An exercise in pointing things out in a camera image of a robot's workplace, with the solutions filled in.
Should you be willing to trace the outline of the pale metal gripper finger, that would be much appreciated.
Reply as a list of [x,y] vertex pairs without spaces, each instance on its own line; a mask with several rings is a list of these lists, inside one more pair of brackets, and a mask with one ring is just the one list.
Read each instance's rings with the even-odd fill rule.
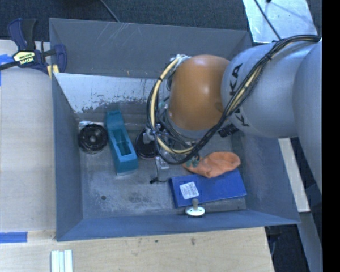
[[155,158],[157,180],[167,180],[169,175],[169,164],[160,156]]
[[144,144],[148,145],[155,140],[155,136],[150,127],[145,127],[142,132],[142,141]]

